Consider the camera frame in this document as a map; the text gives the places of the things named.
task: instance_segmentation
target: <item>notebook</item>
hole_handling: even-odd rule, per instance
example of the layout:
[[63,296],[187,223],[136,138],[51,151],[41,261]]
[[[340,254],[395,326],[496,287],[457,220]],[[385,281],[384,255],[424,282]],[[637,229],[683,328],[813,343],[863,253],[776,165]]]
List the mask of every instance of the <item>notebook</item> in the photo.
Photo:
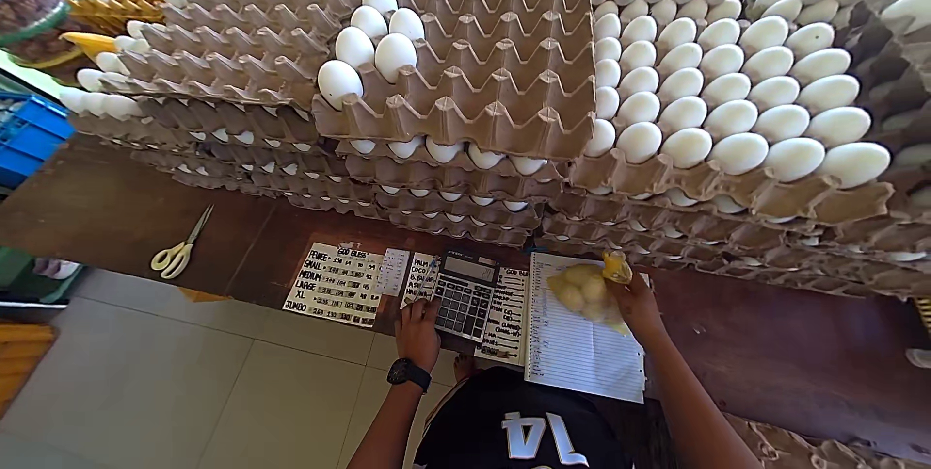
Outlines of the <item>notebook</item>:
[[530,256],[524,380],[642,404],[643,347],[633,335],[571,312],[546,284],[546,278],[580,263],[602,265],[543,253]]

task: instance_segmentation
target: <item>black watch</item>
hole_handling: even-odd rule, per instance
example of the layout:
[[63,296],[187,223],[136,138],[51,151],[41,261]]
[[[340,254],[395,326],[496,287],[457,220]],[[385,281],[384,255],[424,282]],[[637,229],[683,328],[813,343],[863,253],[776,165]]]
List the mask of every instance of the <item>black watch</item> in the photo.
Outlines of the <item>black watch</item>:
[[413,381],[426,392],[430,387],[430,373],[414,365],[410,358],[399,358],[388,369],[388,383],[399,385],[405,381]]

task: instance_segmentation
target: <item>calculator display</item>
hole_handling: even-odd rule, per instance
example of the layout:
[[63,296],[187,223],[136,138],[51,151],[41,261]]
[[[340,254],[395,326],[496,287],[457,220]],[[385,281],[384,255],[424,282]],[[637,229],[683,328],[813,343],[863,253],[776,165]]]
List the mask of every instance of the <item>calculator display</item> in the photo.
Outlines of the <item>calculator display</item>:
[[495,268],[453,257],[446,257],[445,269],[453,273],[465,274],[471,278],[478,278],[483,282],[493,282],[495,280]]

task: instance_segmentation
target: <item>hand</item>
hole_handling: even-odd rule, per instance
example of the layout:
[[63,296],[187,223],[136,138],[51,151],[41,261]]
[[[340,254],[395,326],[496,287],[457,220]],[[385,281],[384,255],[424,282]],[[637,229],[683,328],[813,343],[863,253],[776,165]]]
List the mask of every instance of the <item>hand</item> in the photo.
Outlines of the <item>hand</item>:
[[439,357],[439,334],[433,327],[439,300],[430,303],[421,298],[401,310],[401,319],[395,320],[395,341],[398,357],[409,358],[418,368],[433,371]]
[[627,327],[630,327],[634,337],[645,349],[650,349],[658,340],[669,336],[659,315],[657,297],[640,273],[634,271],[629,285],[615,282],[605,284],[617,301],[617,308],[621,310]]

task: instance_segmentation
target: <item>foot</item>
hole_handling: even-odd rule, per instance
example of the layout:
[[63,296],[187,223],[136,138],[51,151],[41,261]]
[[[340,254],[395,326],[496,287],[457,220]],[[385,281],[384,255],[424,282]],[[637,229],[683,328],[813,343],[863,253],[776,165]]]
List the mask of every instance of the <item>foot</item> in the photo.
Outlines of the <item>foot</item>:
[[459,353],[452,361],[452,372],[456,375],[456,383],[478,373],[481,369],[475,367],[475,356]]

